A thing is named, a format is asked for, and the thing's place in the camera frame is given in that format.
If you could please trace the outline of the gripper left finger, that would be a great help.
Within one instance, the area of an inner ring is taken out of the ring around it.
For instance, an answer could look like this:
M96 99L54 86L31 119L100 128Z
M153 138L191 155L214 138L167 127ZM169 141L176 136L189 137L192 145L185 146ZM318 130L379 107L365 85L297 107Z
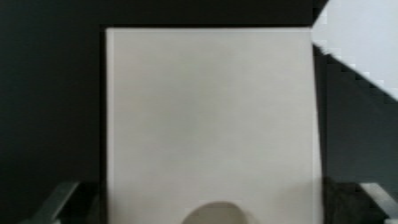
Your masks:
M34 215L18 224L107 224L98 182L63 182Z

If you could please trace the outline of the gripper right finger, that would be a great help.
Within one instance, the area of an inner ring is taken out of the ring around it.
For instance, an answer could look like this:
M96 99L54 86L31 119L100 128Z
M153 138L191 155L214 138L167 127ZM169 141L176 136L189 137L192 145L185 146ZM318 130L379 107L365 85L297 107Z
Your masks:
M324 224L398 224L398 199L379 183L324 178Z

